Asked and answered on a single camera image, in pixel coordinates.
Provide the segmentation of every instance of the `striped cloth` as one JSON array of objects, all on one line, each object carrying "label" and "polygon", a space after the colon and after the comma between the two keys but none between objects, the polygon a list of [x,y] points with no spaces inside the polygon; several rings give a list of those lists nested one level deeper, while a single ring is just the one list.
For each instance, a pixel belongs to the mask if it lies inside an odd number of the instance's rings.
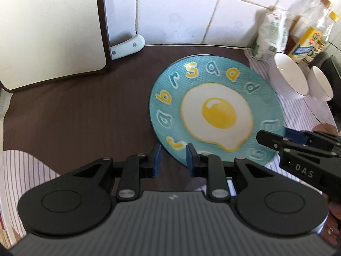
[{"label": "striped cloth", "polygon": [[[260,76],[262,76],[264,80],[269,82],[268,74],[270,72],[270,62],[258,61],[254,59],[252,57],[251,49],[245,50],[245,55],[249,60],[250,68],[252,68]],[[307,73],[309,71],[307,67],[301,68],[303,69],[304,73]],[[331,124],[336,127],[335,120],[326,102],[318,101],[310,95],[307,95],[306,97],[298,100],[286,99],[280,95],[277,95],[277,97],[282,107],[285,127],[298,131],[312,131],[317,125],[320,124]],[[279,167],[279,161],[280,159],[277,155],[271,162],[266,165],[266,167],[271,169],[272,171],[284,175],[285,177],[307,185],[299,178],[281,169]],[[235,196],[236,192],[231,180],[228,180],[228,185],[230,187],[231,195]],[[198,189],[198,191],[206,192],[206,186],[201,187],[200,189]]]},{"label": "striped cloth", "polygon": [[21,236],[26,235],[19,218],[17,205],[20,197],[29,189],[58,177],[52,169],[41,161],[17,150],[3,152],[3,169],[6,200],[13,229]]}]

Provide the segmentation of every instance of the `plate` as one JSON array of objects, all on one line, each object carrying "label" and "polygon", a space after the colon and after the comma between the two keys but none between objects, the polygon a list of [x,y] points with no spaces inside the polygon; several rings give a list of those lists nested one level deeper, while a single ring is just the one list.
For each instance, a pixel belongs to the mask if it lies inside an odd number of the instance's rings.
[{"label": "plate", "polygon": [[185,166],[187,143],[224,161],[243,156],[264,166],[277,152],[258,144],[257,132],[284,135],[272,87],[249,67],[214,55],[168,66],[151,90],[149,116],[159,142]]}]

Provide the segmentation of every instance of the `bowl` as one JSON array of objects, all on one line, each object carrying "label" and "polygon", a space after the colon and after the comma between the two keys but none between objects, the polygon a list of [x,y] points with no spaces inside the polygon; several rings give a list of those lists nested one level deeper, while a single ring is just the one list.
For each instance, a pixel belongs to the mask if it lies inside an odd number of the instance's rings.
[{"label": "bowl", "polygon": [[330,101],[334,94],[327,77],[321,69],[313,66],[308,74],[309,93],[314,98],[321,101]]},{"label": "bowl", "polygon": [[309,93],[308,82],[299,66],[284,53],[275,53],[270,64],[273,90],[289,99],[301,99]]}]

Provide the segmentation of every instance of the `white cutting board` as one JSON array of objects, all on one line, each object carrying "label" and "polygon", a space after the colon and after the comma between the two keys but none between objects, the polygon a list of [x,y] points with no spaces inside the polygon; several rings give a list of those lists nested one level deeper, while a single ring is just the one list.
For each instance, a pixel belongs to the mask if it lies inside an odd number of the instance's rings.
[{"label": "white cutting board", "polygon": [[109,49],[103,0],[0,0],[0,81],[7,90],[105,71]]}]

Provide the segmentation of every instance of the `human hand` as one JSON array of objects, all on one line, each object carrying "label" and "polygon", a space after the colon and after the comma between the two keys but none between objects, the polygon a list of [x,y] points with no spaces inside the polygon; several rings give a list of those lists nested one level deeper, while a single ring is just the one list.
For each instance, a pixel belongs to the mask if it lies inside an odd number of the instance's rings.
[{"label": "human hand", "polygon": [[333,246],[337,245],[336,238],[340,234],[338,230],[338,219],[341,220],[341,204],[335,203],[334,201],[329,202],[329,215],[326,222],[324,223],[323,229],[320,233],[321,237],[324,238],[328,243]]}]

